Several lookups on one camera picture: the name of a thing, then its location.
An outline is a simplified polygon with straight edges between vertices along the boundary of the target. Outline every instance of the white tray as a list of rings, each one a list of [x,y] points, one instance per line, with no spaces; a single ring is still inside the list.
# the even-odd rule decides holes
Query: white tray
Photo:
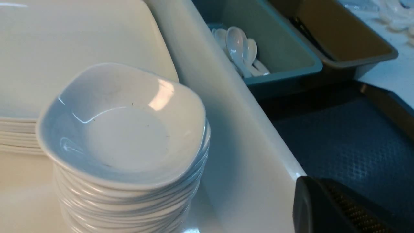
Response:
[[[96,63],[122,63],[178,82],[143,1],[12,2],[0,3],[0,120],[37,119],[72,77]]]
[[[70,233],[53,192],[47,157],[0,155],[0,232]],[[177,233],[222,233],[203,186]]]

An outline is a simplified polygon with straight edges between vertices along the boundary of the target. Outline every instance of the blue rubber mat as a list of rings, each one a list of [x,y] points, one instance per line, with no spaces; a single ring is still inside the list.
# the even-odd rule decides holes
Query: blue rubber mat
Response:
[[[365,97],[273,125],[309,176],[414,222],[414,144]]]

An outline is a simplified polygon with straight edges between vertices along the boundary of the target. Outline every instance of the white spoon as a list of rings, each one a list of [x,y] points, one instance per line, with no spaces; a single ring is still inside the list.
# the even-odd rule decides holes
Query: white spoon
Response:
[[[258,54],[258,46],[253,39],[247,39],[248,44],[248,54],[244,58],[244,64],[247,66],[247,69],[249,69],[250,73],[252,73],[253,76],[262,76],[263,73],[258,71],[256,68],[254,68],[253,62],[256,59],[256,56]]]
[[[255,59],[255,61],[253,62],[253,64],[255,65],[255,67],[261,72],[263,73],[263,75],[269,75],[270,71],[266,68],[265,65],[263,65],[263,63],[261,63],[258,59]]]
[[[227,53],[227,47],[226,47],[226,35],[227,35],[227,31],[219,28],[217,30],[214,31],[214,38],[216,39],[217,43],[219,44],[220,48]]]
[[[244,32],[238,27],[230,27],[226,35],[227,51],[234,64],[243,74],[244,78],[250,78],[251,73],[244,65],[243,57],[248,53],[247,37]]]

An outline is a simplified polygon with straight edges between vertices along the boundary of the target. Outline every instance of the white countertop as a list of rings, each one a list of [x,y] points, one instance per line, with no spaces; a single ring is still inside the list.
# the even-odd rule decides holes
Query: white countertop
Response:
[[[399,53],[395,60],[379,63],[359,80],[393,91],[414,108],[414,46],[405,32],[393,32],[379,20],[378,13],[354,11],[367,25],[392,44]]]

